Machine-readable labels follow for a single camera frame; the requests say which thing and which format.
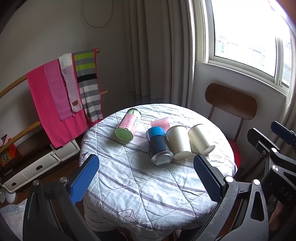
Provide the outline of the white paper cup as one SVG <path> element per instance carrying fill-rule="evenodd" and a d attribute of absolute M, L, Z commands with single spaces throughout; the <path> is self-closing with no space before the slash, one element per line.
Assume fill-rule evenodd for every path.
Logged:
<path fill-rule="evenodd" d="M 191 155 L 188 130 L 185 126 L 170 127 L 166 132 L 166 136 L 175 160 L 182 160 Z"/>
<path fill-rule="evenodd" d="M 203 124 L 191 127 L 188 136 L 196 150 L 204 156 L 207 156 L 215 149 L 211 135 Z"/>

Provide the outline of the blue black metal can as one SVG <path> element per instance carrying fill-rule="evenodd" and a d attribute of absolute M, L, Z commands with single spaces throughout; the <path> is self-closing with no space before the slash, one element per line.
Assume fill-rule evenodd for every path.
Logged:
<path fill-rule="evenodd" d="M 147 146 L 151 156 L 151 162 L 156 166 L 168 164 L 174 157 L 170 150 L 168 138 L 162 127 L 154 126 L 147 130 Z"/>

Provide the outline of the pink plastic cup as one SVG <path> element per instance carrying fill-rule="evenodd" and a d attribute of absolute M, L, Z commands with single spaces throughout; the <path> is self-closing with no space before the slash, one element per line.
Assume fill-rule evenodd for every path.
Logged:
<path fill-rule="evenodd" d="M 159 120 L 152 121 L 151 127 L 155 127 L 155 126 L 163 128 L 166 133 L 167 130 L 170 128 L 169 118 L 162 118 Z"/>

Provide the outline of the wooden chair red seat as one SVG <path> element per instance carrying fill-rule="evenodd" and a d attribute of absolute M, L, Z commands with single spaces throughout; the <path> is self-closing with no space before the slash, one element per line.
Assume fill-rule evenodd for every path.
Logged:
<path fill-rule="evenodd" d="M 220 109 L 224 112 L 232 114 L 240 118 L 240 123 L 234 138 L 227 138 L 234 154 L 234 161 L 238 168 L 235 174 L 238 177 L 243 169 L 241 168 L 241 153 L 237 144 L 237 139 L 240 134 L 243 122 L 251 120 L 257 112 L 256 99 L 244 92 L 241 92 L 230 87 L 217 83 L 209 84 L 205 91 L 205 99 L 212 106 L 208 115 L 208 120 L 211 119 L 215 109 Z"/>

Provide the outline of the hot pink towel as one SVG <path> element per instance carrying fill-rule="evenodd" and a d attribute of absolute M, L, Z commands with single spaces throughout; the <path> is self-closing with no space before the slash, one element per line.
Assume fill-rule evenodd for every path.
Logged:
<path fill-rule="evenodd" d="M 84 133 L 88 128 L 94 126 L 86 118 L 83 109 L 73 54 L 63 54 L 58 58 L 69 104 L 73 112 L 73 116 L 65 121 L 59 119 L 46 80 L 44 65 L 27 73 L 30 92 L 39 120 L 55 148 L 66 145 Z"/>

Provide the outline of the white striped quilted tablecloth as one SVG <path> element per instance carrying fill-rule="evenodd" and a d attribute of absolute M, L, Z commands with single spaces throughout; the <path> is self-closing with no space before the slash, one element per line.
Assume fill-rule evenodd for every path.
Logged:
<path fill-rule="evenodd" d="M 233 176 L 237 166 L 229 142 L 217 126 L 193 110 L 165 103 L 137 109 L 142 118 L 131 142 L 123 143 L 115 135 L 126 110 L 106 117 L 83 137 L 80 162 L 91 154 L 99 158 L 99 170 L 83 198 L 87 224 L 95 232 L 126 228 L 134 240 L 162 240 L 174 230 L 203 225 L 216 202 L 195 172 L 193 156 L 156 166 L 145 134 L 152 121 L 162 118 L 172 126 L 203 124 L 215 144 L 208 161 L 223 175 Z"/>

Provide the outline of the green pink labelled can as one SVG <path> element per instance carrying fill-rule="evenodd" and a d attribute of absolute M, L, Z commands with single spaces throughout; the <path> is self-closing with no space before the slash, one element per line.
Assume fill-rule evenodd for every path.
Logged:
<path fill-rule="evenodd" d="M 130 142 L 142 119 L 142 114 L 136 108 L 130 108 L 115 129 L 115 135 L 123 142 Z"/>

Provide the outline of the red yellow package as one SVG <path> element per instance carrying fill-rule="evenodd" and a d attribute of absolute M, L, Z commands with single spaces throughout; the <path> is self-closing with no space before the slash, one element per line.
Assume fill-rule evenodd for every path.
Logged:
<path fill-rule="evenodd" d="M 1 137 L 1 147 L 4 146 L 10 138 L 8 137 L 7 134 L 5 134 L 3 137 Z M 20 152 L 18 151 L 17 147 L 15 144 L 11 144 L 7 149 L 5 149 L 1 153 L 1 166 L 4 167 L 6 164 L 8 164 L 11 160 L 13 160 L 15 157 L 19 157 Z"/>

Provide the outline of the white framed window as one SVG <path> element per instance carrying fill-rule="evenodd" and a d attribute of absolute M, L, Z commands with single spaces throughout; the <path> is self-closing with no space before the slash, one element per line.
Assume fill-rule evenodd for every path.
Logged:
<path fill-rule="evenodd" d="M 194 1 L 198 60 L 288 94 L 292 34 L 276 1 Z"/>

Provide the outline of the light pink cloth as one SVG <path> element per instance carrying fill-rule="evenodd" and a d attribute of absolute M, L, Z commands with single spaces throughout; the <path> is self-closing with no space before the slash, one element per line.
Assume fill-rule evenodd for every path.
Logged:
<path fill-rule="evenodd" d="M 46 63 L 43 68 L 59 119 L 65 121 L 73 116 L 73 112 L 69 104 L 58 59 Z"/>

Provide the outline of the striped green grey cloth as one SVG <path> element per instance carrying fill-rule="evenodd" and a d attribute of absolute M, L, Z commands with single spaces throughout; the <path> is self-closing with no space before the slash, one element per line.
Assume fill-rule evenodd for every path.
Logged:
<path fill-rule="evenodd" d="M 73 54 L 83 109 L 86 118 L 92 125 L 103 119 L 101 91 L 97 77 L 96 54 L 96 49 Z"/>

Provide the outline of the beige curtain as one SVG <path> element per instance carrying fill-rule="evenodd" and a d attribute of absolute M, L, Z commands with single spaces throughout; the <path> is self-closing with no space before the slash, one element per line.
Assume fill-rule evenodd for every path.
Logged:
<path fill-rule="evenodd" d="M 125 1 L 128 66 L 136 104 L 191 108 L 196 34 L 192 1 Z"/>

